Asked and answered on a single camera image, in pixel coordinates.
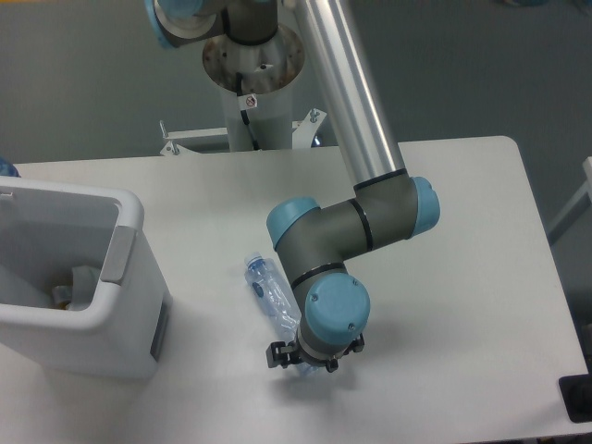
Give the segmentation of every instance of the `gray floor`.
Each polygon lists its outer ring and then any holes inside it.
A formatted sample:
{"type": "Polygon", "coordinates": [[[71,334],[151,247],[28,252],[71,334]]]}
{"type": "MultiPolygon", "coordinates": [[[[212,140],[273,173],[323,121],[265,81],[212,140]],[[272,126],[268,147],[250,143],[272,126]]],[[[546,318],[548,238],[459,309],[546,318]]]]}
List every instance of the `gray floor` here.
{"type": "MultiPolygon", "coordinates": [[[[567,0],[352,3],[400,140],[512,137],[548,224],[592,155],[592,18],[567,0]]],[[[0,5],[0,154],[14,162],[154,155],[161,118],[169,130],[223,126],[202,46],[160,49],[143,8],[142,0],[0,5]]],[[[293,26],[290,14],[282,18],[293,26]]],[[[310,67],[299,88],[295,116],[323,106],[310,67]]],[[[568,296],[587,306],[592,212],[555,254],[568,296]]]]}

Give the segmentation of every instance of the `silver metal tube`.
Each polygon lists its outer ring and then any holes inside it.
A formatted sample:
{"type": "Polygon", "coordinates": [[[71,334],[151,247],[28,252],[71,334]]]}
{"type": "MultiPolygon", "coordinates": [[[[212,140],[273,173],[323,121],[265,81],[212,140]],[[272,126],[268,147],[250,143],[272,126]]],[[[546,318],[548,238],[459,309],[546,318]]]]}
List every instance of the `silver metal tube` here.
{"type": "Polygon", "coordinates": [[[297,0],[295,15],[354,185],[405,168],[347,1],[297,0]]]}

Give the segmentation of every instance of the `metal bolt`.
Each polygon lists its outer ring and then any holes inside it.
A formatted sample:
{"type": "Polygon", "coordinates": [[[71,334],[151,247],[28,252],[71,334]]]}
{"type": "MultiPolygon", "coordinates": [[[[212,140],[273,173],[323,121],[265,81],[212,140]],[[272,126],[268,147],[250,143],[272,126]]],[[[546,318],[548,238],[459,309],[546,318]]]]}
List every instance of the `metal bolt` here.
{"type": "Polygon", "coordinates": [[[311,109],[311,123],[316,123],[316,118],[320,115],[321,113],[316,108],[311,109]]]}
{"type": "Polygon", "coordinates": [[[167,139],[168,138],[168,132],[167,129],[165,128],[165,121],[161,120],[160,121],[160,130],[163,133],[163,139],[167,139]]]}

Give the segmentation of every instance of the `screw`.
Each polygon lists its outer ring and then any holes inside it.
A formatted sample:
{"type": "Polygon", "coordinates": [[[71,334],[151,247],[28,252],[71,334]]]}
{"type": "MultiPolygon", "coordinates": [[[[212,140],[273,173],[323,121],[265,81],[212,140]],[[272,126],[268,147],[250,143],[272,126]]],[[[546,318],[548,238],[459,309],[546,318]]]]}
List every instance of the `screw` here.
{"type": "Polygon", "coordinates": [[[311,123],[316,123],[316,118],[320,115],[321,113],[316,108],[311,109],[311,123]]]}

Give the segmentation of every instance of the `black cable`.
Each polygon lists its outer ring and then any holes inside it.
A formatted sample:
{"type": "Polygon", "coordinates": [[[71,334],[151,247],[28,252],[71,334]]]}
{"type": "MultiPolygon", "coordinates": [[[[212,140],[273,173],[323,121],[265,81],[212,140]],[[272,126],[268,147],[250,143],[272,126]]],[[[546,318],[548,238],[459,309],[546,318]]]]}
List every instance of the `black cable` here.
{"type": "MultiPolygon", "coordinates": [[[[239,72],[237,72],[236,90],[237,90],[237,97],[242,97],[243,95],[245,95],[242,92],[242,74],[240,74],[239,72]]],[[[255,137],[255,134],[253,132],[253,127],[251,126],[251,120],[249,119],[249,115],[247,114],[247,110],[242,109],[240,111],[240,116],[242,117],[242,123],[245,124],[245,126],[247,127],[247,130],[249,131],[249,136],[251,137],[251,144],[253,145],[253,150],[254,151],[261,150],[261,147],[259,146],[259,142],[257,141],[257,138],[255,137]]]]}

